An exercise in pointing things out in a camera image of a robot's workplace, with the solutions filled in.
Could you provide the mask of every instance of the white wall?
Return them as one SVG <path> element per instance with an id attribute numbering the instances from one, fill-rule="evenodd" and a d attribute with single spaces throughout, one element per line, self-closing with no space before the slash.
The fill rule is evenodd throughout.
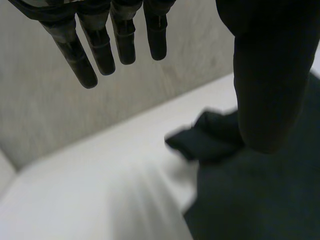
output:
<path id="1" fill-rule="evenodd" d="M 0 197 L 15 177 L 16 171 L 0 150 Z"/>

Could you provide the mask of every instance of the black towel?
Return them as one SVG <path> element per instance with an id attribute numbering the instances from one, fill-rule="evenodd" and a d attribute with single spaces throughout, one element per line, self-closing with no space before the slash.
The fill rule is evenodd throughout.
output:
<path id="1" fill-rule="evenodd" d="M 244 146 L 237 113 L 205 112 L 166 143 L 199 160 L 197 199 L 184 218 L 195 240 L 320 239 L 320 80 L 275 154 Z"/>

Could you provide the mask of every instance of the black robotic finger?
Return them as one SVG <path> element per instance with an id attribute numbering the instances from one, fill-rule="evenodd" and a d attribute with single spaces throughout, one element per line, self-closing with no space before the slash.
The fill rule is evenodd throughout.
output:
<path id="1" fill-rule="evenodd" d="M 151 56 L 154 60 L 162 60 L 167 55 L 166 30 L 168 26 L 166 14 L 175 0 L 144 0 L 143 10 Z"/>
<path id="2" fill-rule="evenodd" d="M 77 10 L 81 27 L 102 75 L 110 75 L 116 70 L 106 29 L 110 2 L 110 0 L 88 0 L 80 2 Z"/>
<path id="3" fill-rule="evenodd" d="M 122 64 L 129 65 L 136 60 L 135 25 L 133 18 L 142 5 L 141 1 L 128 4 L 121 0 L 112 0 L 110 16 L 113 25 L 116 47 Z"/>
<path id="4" fill-rule="evenodd" d="M 75 18 L 59 22 L 41 21 L 41 24 L 53 37 L 82 86 L 86 89 L 95 87 L 98 84 L 97 76 L 77 36 Z"/>

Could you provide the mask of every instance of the dark object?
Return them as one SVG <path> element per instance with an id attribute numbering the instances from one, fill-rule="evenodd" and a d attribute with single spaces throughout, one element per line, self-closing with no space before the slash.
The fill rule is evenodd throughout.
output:
<path id="1" fill-rule="evenodd" d="M 237 113 L 205 112 L 192 129 L 166 140 L 199 160 L 197 199 L 184 215 L 194 239 L 320 238 L 319 109 L 320 79 L 311 74 L 301 117 L 278 153 L 244 146 Z M 214 117 L 203 121 L 207 116 Z"/>
<path id="2" fill-rule="evenodd" d="M 133 64 L 136 60 L 133 18 L 141 6 L 142 0 L 134 4 L 112 0 L 110 16 L 119 58 L 124 65 Z"/>
<path id="3" fill-rule="evenodd" d="M 76 20 L 71 18 L 62 22 L 41 23 L 53 37 L 82 86 L 87 89 L 95 87 L 98 83 L 97 76 L 77 36 Z"/>
<path id="4" fill-rule="evenodd" d="M 76 33 L 76 13 L 102 75 L 110 75 L 116 70 L 106 29 L 109 13 L 121 63 L 129 65 L 136 60 L 136 29 L 133 18 L 143 0 L 9 1 L 28 18 L 41 22 L 52 35 L 80 83 L 87 89 L 95 87 L 98 80 Z M 149 7 L 144 10 L 151 55 L 155 60 L 163 59 L 167 54 L 166 14 L 174 2 L 175 0 L 148 0 Z"/>
<path id="5" fill-rule="evenodd" d="M 144 0 L 143 10 L 151 56 L 162 60 L 167 55 L 167 13 L 176 0 Z"/>
<path id="6" fill-rule="evenodd" d="M 301 113 L 320 39 L 318 0 L 216 0 L 235 36 L 234 86 L 244 142 L 275 153 Z"/>

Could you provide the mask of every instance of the white surface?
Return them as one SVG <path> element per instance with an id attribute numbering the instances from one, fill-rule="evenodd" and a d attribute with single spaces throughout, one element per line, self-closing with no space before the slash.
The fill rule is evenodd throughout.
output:
<path id="1" fill-rule="evenodd" d="M 313 61 L 311 71 L 315 73 L 318 77 L 320 77 L 320 45 L 318 46 L 318 49 L 315 53 L 315 58 Z"/>
<path id="2" fill-rule="evenodd" d="M 0 201 L 0 239 L 192 239 L 182 212 L 197 166 L 168 151 L 164 135 L 207 106 L 235 108 L 232 75 L 32 165 Z"/>
<path id="3" fill-rule="evenodd" d="M 0 150 L 0 197 L 6 192 L 7 187 L 15 177 L 16 172 L 14 168 Z"/>

